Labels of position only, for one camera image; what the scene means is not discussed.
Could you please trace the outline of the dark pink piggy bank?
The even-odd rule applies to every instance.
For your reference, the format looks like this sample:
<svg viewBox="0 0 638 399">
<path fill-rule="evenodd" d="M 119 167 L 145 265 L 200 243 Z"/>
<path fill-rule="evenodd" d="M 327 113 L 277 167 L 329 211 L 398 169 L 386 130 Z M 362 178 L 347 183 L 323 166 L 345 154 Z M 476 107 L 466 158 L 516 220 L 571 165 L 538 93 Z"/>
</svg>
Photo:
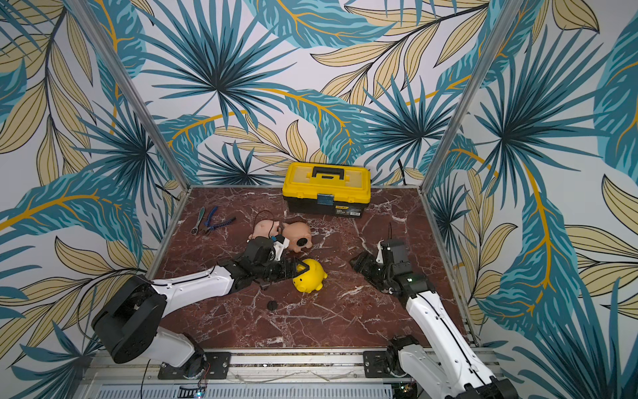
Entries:
<svg viewBox="0 0 638 399">
<path fill-rule="evenodd" d="M 312 231 L 309 225 L 302 221 L 293 223 L 282 223 L 280 226 L 282 236 L 289 241 L 287 248 L 295 253 L 301 253 L 304 249 L 312 248 Z M 308 239 L 306 248 L 300 249 L 297 241 L 302 238 Z"/>
</svg>

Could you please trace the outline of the yellow piggy bank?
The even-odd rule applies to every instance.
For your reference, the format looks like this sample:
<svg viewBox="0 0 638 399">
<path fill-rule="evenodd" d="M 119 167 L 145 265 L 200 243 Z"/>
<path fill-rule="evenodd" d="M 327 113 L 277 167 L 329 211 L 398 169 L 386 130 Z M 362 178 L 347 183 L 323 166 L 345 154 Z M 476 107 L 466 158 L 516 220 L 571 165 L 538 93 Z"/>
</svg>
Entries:
<svg viewBox="0 0 638 399">
<path fill-rule="evenodd" d="M 323 287 L 323 281 L 328 278 L 322 265 L 315 259 L 304 259 L 297 262 L 296 277 L 292 280 L 294 287 L 300 293 L 310 294 Z"/>
</svg>

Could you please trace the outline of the light pink piggy bank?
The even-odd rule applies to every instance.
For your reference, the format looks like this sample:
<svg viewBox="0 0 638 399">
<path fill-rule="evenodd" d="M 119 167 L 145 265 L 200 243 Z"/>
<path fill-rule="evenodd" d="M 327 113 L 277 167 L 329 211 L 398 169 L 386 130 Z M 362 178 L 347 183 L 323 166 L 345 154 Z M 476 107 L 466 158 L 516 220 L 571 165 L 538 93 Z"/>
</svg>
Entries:
<svg viewBox="0 0 638 399">
<path fill-rule="evenodd" d="M 249 236 L 249 240 L 257 239 L 257 237 L 272 238 L 279 234 L 281 223 L 279 221 L 265 219 L 257 222 L 254 226 L 253 233 Z"/>
</svg>

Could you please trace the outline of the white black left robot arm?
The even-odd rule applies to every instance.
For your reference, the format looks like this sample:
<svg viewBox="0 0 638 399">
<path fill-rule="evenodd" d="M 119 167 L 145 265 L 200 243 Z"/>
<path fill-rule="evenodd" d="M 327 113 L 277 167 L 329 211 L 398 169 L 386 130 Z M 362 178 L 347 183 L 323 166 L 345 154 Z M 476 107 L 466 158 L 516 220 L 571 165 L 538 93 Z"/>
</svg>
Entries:
<svg viewBox="0 0 638 399">
<path fill-rule="evenodd" d="M 117 364 L 143 357 L 184 370 L 191 367 L 196 374 L 203 368 L 204 351 L 192 337 L 161 327 L 162 319 L 191 304 L 239 292 L 259 279 L 293 279 L 301 268 L 295 259 L 266 264 L 229 260 L 175 279 L 133 277 L 96 314 L 91 328 Z"/>
</svg>

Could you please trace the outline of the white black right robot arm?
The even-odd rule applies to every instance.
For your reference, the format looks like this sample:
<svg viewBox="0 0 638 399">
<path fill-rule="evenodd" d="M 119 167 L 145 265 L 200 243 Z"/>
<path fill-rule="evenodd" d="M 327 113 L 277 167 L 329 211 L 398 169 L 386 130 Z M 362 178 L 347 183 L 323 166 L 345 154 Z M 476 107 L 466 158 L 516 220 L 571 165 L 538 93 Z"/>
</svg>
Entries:
<svg viewBox="0 0 638 399">
<path fill-rule="evenodd" d="M 351 259 L 352 269 L 399 299 L 436 358 L 414 337 L 395 337 L 385 352 L 364 353 L 367 377 L 410 377 L 431 398 L 517 398 L 510 380 L 498 379 L 466 342 L 428 277 L 413 270 L 405 243 L 382 240 L 377 249 L 378 254 L 363 251 Z"/>
</svg>

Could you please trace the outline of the yellow black plastic toolbox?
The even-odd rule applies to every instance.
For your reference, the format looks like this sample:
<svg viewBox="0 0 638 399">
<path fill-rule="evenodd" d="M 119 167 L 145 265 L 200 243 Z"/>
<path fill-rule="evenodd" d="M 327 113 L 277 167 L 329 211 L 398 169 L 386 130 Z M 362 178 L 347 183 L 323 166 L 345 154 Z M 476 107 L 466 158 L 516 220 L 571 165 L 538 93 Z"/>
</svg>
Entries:
<svg viewBox="0 0 638 399">
<path fill-rule="evenodd" d="M 364 167 L 294 162 L 282 196 L 293 213 L 360 218 L 371 202 L 372 177 Z"/>
</svg>

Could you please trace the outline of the blue handled pliers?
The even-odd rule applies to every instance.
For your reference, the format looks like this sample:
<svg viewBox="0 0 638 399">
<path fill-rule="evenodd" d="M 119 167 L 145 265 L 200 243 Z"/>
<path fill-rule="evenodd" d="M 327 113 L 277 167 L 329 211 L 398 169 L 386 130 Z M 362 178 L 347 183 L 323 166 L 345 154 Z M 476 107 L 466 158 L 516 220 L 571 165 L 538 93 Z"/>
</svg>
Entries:
<svg viewBox="0 0 638 399">
<path fill-rule="evenodd" d="M 237 218 L 235 216 L 227 218 L 223 221 L 215 221 L 214 216 L 216 212 L 218 211 L 218 209 L 219 209 L 218 206 L 214 206 L 213 209 L 211 209 L 211 211 L 209 212 L 207 219 L 204 223 L 204 226 L 205 226 L 204 235 L 208 235 L 212 231 L 215 231 L 217 229 L 225 228 L 236 221 Z"/>
</svg>

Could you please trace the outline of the green handled wrench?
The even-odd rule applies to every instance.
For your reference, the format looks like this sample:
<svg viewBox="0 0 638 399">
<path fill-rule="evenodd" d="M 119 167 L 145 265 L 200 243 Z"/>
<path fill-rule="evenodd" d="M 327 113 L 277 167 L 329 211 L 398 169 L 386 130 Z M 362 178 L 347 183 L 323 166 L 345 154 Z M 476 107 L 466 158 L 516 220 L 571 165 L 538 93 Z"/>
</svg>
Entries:
<svg viewBox="0 0 638 399">
<path fill-rule="evenodd" d="M 190 231 L 190 233 L 191 233 L 191 234 L 193 234 L 193 235 L 198 234 L 198 232 L 199 232 L 199 226 L 201 225 L 202 220 L 204 219 L 204 214 L 205 214 L 205 208 L 204 208 L 204 207 L 202 207 L 202 208 L 199 210 L 198 218 L 196 219 L 196 223 L 195 223 L 194 227 L 193 227 L 193 228 L 191 229 L 191 231 Z"/>
</svg>

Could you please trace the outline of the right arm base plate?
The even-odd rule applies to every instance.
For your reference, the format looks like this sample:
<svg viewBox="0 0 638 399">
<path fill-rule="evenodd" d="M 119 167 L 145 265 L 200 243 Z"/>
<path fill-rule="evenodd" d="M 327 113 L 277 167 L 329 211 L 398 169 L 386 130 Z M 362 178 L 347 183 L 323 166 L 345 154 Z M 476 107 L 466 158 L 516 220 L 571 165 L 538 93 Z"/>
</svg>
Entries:
<svg viewBox="0 0 638 399">
<path fill-rule="evenodd" d="M 396 359 L 392 350 L 364 351 L 363 366 L 366 378 L 399 377 L 396 371 Z"/>
</svg>

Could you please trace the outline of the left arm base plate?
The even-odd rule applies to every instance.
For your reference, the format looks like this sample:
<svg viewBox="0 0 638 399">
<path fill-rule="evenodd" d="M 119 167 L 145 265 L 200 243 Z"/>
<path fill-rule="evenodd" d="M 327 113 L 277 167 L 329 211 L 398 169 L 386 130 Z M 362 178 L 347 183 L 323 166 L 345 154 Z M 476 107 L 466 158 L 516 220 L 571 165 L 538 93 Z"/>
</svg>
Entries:
<svg viewBox="0 0 638 399">
<path fill-rule="evenodd" d="M 196 354 L 194 362 L 188 361 L 182 367 L 172 367 L 167 363 L 160 366 L 159 380 L 224 380 L 229 371 L 230 352 L 204 352 Z"/>
</svg>

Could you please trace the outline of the aluminium front rail frame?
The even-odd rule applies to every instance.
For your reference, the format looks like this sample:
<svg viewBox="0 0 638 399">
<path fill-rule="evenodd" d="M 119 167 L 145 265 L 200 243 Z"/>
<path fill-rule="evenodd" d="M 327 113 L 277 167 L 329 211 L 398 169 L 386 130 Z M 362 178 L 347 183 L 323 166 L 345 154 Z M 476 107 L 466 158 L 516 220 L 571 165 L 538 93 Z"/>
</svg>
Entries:
<svg viewBox="0 0 638 399">
<path fill-rule="evenodd" d="M 394 388 L 410 377 L 370 378 L 372 365 L 363 347 L 228 349 L 226 377 L 162 380 L 164 366 L 134 360 L 117 365 L 104 352 L 94 357 L 75 393 L 76 398 L 374 398 L 394 397 Z"/>
</svg>

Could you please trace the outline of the right aluminium corner post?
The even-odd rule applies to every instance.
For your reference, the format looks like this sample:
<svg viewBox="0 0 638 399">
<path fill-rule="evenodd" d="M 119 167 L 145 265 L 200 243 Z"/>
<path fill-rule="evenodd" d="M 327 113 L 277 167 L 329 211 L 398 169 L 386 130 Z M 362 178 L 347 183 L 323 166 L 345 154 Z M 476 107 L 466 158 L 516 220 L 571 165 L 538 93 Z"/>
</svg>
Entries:
<svg viewBox="0 0 638 399">
<path fill-rule="evenodd" d="M 453 144 L 455 135 L 457 134 L 463 118 L 470 107 L 470 103 L 480 89 L 480 86 L 495 60 L 501 43 L 505 40 L 508 30 L 514 21 L 518 10 L 520 10 L 522 3 L 522 0 L 512 0 L 506 1 L 503 5 L 502 13 L 500 13 L 492 33 L 488 35 L 486 48 L 477 60 L 473 74 L 463 91 L 463 95 L 455 109 L 455 113 L 450 119 L 450 124 L 448 124 L 445 134 L 438 145 L 437 151 L 430 162 L 429 169 L 425 174 L 425 179 L 420 187 L 421 193 L 424 196 L 426 196 L 433 187 L 438 171 L 445 161 L 446 154 Z"/>
</svg>

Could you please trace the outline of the aluminium corner post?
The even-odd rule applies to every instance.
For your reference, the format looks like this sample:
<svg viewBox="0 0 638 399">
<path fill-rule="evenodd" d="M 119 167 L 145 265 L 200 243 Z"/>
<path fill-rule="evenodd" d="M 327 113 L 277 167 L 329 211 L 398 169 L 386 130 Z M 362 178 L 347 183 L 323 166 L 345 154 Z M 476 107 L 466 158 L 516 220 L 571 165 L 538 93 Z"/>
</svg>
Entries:
<svg viewBox="0 0 638 399">
<path fill-rule="evenodd" d="M 445 161 L 446 154 L 453 144 L 455 135 L 457 134 L 463 118 L 470 107 L 470 103 L 480 89 L 480 86 L 495 60 L 501 43 L 505 40 L 508 30 L 514 21 L 518 10 L 520 10 L 522 3 L 522 0 L 512 0 L 506 1 L 503 5 L 502 13 L 500 13 L 492 33 L 488 35 L 486 48 L 477 60 L 473 74 L 463 91 L 463 95 L 455 109 L 455 113 L 450 119 L 450 124 L 448 124 L 445 134 L 438 145 L 437 151 L 430 162 L 429 169 L 425 174 L 425 179 L 420 187 L 421 193 L 424 196 L 426 196 L 433 187 L 438 171 Z"/>
<path fill-rule="evenodd" d="M 99 26 L 99 21 L 95 13 L 91 10 L 88 1 L 71 0 L 67 1 L 67 4 L 78 18 L 78 23 L 91 40 L 96 52 L 110 70 L 115 83 L 121 88 L 122 94 L 128 101 L 130 107 L 139 117 L 147 134 L 155 143 L 157 151 L 164 158 L 172 176 L 183 191 L 189 191 L 191 188 L 189 180 L 185 177 L 178 162 L 171 154 L 167 142 L 161 135 L 159 127 L 156 125 L 140 93 L 136 90 L 116 50 L 108 43 L 106 32 Z"/>
</svg>

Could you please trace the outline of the left aluminium corner post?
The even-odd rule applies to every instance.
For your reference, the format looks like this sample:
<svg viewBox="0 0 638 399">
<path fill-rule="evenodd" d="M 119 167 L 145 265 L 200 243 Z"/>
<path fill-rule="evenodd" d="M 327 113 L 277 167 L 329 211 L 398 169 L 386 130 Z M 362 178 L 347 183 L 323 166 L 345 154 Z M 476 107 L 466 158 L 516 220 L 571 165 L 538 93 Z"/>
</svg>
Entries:
<svg viewBox="0 0 638 399">
<path fill-rule="evenodd" d="M 157 151 L 164 158 L 172 176 L 183 191 L 189 191 L 191 188 L 189 180 L 185 177 L 178 162 L 171 154 L 167 142 L 161 135 L 159 127 L 156 125 L 140 93 L 136 90 L 116 50 L 108 43 L 106 32 L 99 26 L 99 21 L 95 13 L 91 10 L 88 1 L 71 0 L 67 1 L 67 4 L 78 18 L 78 23 L 91 40 L 96 52 L 110 70 L 115 83 L 121 88 L 122 94 L 128 101 L 130 107 L 139 117 L 147 134 L 155 143 Z"/>
</svg>

